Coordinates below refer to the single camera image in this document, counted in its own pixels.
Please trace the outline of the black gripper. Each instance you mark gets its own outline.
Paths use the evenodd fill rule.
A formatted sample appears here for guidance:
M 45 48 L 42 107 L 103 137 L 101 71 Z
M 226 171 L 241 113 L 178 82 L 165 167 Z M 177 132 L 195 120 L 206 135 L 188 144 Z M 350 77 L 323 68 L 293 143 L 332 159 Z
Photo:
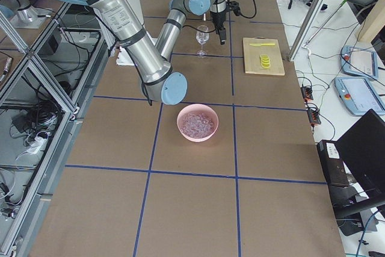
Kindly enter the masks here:
M 225 45 L 227 40 L 227 33 L 224 27 L 226 13 L 226 3 L 216 3 L 210 7 L 211 19 L 215 27 L 215 33 L 220 38 L 220 45 Z

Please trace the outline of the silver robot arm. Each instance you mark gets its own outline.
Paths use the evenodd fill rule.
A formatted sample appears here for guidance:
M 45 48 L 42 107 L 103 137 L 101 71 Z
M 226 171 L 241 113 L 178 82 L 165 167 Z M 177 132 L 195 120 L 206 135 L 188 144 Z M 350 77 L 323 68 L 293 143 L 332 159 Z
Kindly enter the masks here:
M 100 12 L 102 23 L 133 61 L 149 102 L 175 105 L 186 95 L 187 80 L 173 71 L 169 58 L 188 14 L 201 16 L 209 12 L 220 42 L 226 41 L 226 0 L 171 0 L 170 12 L 156 41 L 148 35 L 143 20 L 128 0 L 60 1 L 87 5 Z

